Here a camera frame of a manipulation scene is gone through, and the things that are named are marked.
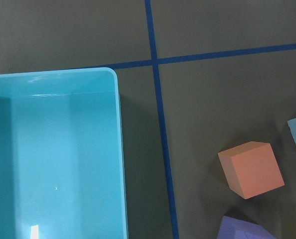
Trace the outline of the purple foam block left side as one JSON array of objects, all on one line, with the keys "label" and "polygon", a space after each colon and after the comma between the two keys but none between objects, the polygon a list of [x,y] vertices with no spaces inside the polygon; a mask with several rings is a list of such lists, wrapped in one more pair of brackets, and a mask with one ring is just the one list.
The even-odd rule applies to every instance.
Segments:
[{"label": "purple foam block left side", "polygon": [[223,216],[218,232],[218,239],[275,239],[266,229],[258,224]]}]

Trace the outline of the cyan plastic bin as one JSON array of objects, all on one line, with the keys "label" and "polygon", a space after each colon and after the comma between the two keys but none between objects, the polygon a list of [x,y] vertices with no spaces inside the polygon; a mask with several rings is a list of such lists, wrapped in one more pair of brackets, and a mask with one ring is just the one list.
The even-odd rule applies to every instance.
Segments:
[{"label": "cyan plastic bin", "polygon": [[0,239],[127,237],[116,73],[0,75]]}]

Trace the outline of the orange foam block left side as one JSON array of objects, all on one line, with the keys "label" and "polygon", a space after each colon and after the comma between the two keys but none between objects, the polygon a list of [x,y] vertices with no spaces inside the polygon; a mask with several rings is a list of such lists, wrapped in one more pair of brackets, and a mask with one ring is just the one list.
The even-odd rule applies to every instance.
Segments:
[{"label": "orange foam block left side", "polygon": [[285,185],[269,143],[250,141],[218,152],[230,189],[249,199]]}]

